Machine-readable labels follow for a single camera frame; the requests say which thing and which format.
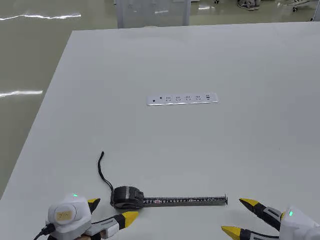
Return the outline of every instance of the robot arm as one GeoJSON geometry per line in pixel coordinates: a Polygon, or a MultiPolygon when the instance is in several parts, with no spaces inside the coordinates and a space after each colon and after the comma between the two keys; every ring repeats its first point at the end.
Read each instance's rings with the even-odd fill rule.
{"type": "Polygon", "coordinates": [[[270,236],[235,226],[222,226],[233,240],[320,240],[320,225],[294,206],[281,213],[252,199],[240,198],[240,202],[258,218],[279,231],[270,236]]]}
{"type": "Polygon", "coordinates": [[[136,219],[137,211],[128,211],[107,219],[92,222],[91,214],[100,198],[86,200],[77,194],[68,195],[63,201],[52,205],[48,211],[47,225],[54,225],[49,240],[100,240],[108,239],[136,219]]]}

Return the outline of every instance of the chair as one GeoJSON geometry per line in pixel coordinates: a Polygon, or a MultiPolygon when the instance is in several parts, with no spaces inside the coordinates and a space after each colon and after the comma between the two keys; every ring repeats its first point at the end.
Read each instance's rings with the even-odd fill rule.
{"type": "Polygon", "coordinates": [[[116,0],[119,29],[188,26],[191,0],[116,0]]]}

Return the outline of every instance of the black cable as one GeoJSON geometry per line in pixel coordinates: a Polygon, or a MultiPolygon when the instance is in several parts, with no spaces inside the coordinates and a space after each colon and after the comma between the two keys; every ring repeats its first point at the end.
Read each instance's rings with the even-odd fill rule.
{"type": "Polygon", "coordinates": [[[264,238],[270,238],[270,239],[278,239],[279,238],[279,236],[265,235],[265,234],[261,234],[261,233],[255,232],[255,231],[251,231],[251,233],[257,234],[257,235],[264,237],[264,238]]]}
{"type": "Polygon", "coordinates": [[[113,218],[113,216],[112,216],[112,217],[109,217],[109,218],[106,218],[106,219],[103,219],[103,220],[100,220],[100,221],[92,222],[91,224],[99,224],[99,223],[103,223],[103,222],[105,222],[105,221],[107,221],[107,220],[109,220],[109,219],[112,219],[112,218],[113,218]]]}
{"type": "Polygon", "coordinates": [[[111,192],[113,192],[113,191],[114,191],[114,186],[112,186],[112,184],[111,184],[107,179],[105,179],[105,176],[103,175],[103,173],[102,173],[102,171],[101,171],[100,162],[101,162],[101,159],[104,157],[104,155],[105,155],[105,152],[102,151],[102,152],[101,152],[101,155],[100,155],[100,157],[99,157],[99,160],[98,160],[98,172],[99,172],[99,175],[100,175],[100,177],[102,178],[102,180],[103,180],[106,184],[108,184],[108,186],[109,186],[110,189],[111,189],[111,192]]]}
{"type": "Polygon", "coordinates": [[[105,152],[102,151],[102,152],[101,152],[101,155],[100,155],[100,157],[99,157],[99,160],[98,160],[98,172],[99,172],[99,175],[100,175],[101,179],[102,179],[106,184],[108,184],[108,186],[109,186],[109,188],[110,188],[110,190],[111,190],[111,200],[110,200],[110,203],[111,203],[111,205],[113,206],[113,202],[114,202],[114,200],[113,200],[113,196],[114,196],[114,186],[112,186],[112,184],[105,178],[104,174],[103,174],[102,171],[101,171],[101,164],[100,164],[100,162],[101,162],[102,158],[104,157],[104,155],[105,155],[105,152]]]}
{"type": "Polygon", "coordinates": [[[37,240],[42,235],[46,236],[50,233],[53,233],[55,230],[56,230],[55,225],[53,225],[52,223],[49,223],[49,224],[45,225],[44,228],[41,229],[41,232],[39,232],[38,235],[35,236],[35,238],[33,240],[37,240]]]}
{"type": "Polygon", "coordinates": [[[37,240],[42,235],[43,235],[42,232],[39,232],[39,234],[37,236],[35,236],[35,238],[33,240],[37,240]]]}

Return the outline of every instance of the power outlet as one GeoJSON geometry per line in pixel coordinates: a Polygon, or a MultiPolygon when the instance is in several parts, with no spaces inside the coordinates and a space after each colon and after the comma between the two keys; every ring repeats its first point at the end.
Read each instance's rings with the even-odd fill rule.
{"type": "Polygon", "coordinates": [[[146,104],[152,105],[182,105],[182,104],[210,104],[218,103],[218,96],[214,92],[207,93],[184,93],[184,94],[162,94],[148,96],[146,104]]]}

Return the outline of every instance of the black wire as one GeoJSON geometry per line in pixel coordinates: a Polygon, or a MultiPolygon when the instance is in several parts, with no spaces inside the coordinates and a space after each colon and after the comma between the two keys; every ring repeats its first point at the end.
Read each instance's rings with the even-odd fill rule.
{"type": "Polygon", "coordinates": [[[269,239],[278,239],[279,238],[279,236],[265,235],[265,234],[261,234],[261,233],[255,232],[255,231],[251,231],[251,233],[259,235],[264,238],[269,238],[269,239]]]}
{"type": "Polygon", "coordinates": [[[112,218],[113,218],[113,216],[112,216],[112,217],[109,217],[109,218],[106,218],[106,219],[103,219],[103,220],[100,220],[100,221],[92,222],[91,224],[99,224],[99,223],[103,223],[103,222],[105,222],[105,221],[107,221],[107,220],[109,220],[109,219],[112,219],[112,218]]]}
{"type": "Polygon", "coordinates": [[[39,234],[37,236],[35,236],[35,238],[33,240],[37,240],[40,236],[42,236],[43,233],[42,232],[39,232],[39,234]]]}
{"type": "Polygon", "coordinates": [[[105,152],[102,151],[101,152],[101,155],[99,157],[99,160],[98,160],[98,172],[99,172],[99,175],[101,177],[101,179],[106,183],[108,184],[108,186],[110,187],[110,190],[111,190],[111,193],[113,193],[114,191],[114,186],[112,186],[112,184],[105,178],[105,176],[103,175],[102,171],[101,171],[101,165],[100,165],[100,162],[101,162],[101,159],[104,157],[105,155],[105,152]]]}

